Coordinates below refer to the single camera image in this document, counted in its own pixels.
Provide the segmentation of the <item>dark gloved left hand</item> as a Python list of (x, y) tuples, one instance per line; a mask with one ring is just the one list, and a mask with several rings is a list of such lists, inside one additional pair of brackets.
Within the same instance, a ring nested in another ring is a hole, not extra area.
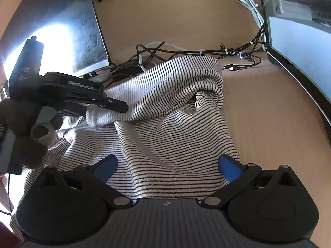
[(29, 101), (1, 101), (1, 173), (21, 174), (42, 164), (63, 117), (47, 106)]

